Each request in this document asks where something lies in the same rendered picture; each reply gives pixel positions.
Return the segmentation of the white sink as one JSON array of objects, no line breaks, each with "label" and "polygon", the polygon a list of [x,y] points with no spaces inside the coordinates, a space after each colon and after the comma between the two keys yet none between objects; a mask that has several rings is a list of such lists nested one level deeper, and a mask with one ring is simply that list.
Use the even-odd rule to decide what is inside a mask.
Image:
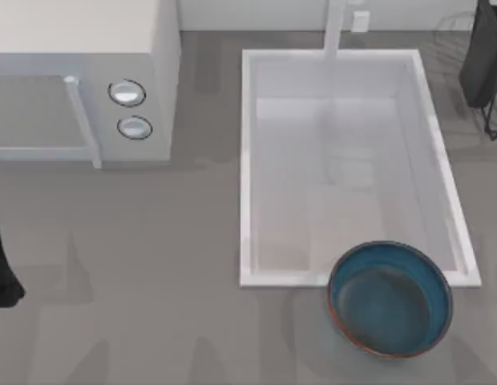
[{"label": "white sink", "polygon": [[481,286],[418,51],[245,50],[241,67],[242,286],[323,286],[376,240]]}]

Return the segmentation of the small microwave knob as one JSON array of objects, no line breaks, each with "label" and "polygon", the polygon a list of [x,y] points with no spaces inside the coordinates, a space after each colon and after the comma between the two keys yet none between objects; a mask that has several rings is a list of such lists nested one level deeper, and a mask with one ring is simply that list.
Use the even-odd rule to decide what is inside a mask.
[{"label": "small microwave knob", "polygon": [[117,131],[129,140],[146,140],[152,133],[152,124],[142,116],[132,115],[117,122]]}]

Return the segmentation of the large microwave knob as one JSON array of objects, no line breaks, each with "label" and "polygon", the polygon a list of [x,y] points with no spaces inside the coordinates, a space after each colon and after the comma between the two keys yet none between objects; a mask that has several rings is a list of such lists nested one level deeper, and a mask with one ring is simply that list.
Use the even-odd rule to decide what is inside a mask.
[{"label": "large microwave knob", "polygon": [[107,93],[114,103],[122,107],[139,106],[147,97],[147,92],[143,86],[131,79],[110,83]]}]

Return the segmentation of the pale microwave oven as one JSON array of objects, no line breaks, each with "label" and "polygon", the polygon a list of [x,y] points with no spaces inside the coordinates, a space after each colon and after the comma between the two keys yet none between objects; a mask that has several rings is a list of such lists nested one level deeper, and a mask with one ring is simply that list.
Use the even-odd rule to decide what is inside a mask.
[{"label": "pale microwave oven", "polygon": [[[176,0],[0,0],[0,75],[79,79],[79,92],[109,162],[164,162],[171,156],[181,62]],[[136,107],[114,103],[108,85],[140,83]],[[146,140],[129,140],[117,122],[142,116]]]}]

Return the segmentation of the blue bowl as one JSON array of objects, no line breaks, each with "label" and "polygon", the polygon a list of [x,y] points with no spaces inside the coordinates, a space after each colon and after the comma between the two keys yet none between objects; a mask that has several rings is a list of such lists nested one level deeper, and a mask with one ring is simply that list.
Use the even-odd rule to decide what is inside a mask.
[{"label": "blue bowl", "polygon": [[333,265],[326,287],[333,324],[357,348],[390,359],[432,350],[454,313],[452,289],[420,250],[396,241],[368,241]]}]

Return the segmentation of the tall white tap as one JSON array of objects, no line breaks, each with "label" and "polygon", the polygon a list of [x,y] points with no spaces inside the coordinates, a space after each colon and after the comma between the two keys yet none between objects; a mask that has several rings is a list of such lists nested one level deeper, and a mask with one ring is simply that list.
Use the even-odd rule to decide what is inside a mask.
[{"label": "tall white tap", "polygon": [[326,10],[324,56],[327,61],[336,58],[347,0],[328,0]]}]

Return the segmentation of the microwave door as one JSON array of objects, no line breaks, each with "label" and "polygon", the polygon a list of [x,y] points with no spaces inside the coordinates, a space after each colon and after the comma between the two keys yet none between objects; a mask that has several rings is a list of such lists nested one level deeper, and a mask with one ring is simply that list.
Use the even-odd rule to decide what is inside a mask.
[{"label": "microwave door", "polygon": [[63,77],[0,75],[0,161],[90,161]]}]

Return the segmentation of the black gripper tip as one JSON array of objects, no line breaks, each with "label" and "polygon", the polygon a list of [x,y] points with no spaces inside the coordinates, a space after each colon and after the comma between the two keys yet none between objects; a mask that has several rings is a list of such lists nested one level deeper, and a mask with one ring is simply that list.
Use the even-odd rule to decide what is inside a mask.
[{"label": "black gripper tip", "polygon": [[7,261],[0,234],[0,308],[12,308],[26,295],[26,291]]}]

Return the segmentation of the white wall socket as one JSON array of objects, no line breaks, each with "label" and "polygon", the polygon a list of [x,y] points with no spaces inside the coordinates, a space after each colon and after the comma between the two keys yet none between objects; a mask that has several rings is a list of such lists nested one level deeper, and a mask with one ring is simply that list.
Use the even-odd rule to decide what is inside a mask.
[{"label": "white wall socket", "polygon": [[367,10],[354,11],[351,32],[366,33],[370,28],[370,12]]}]

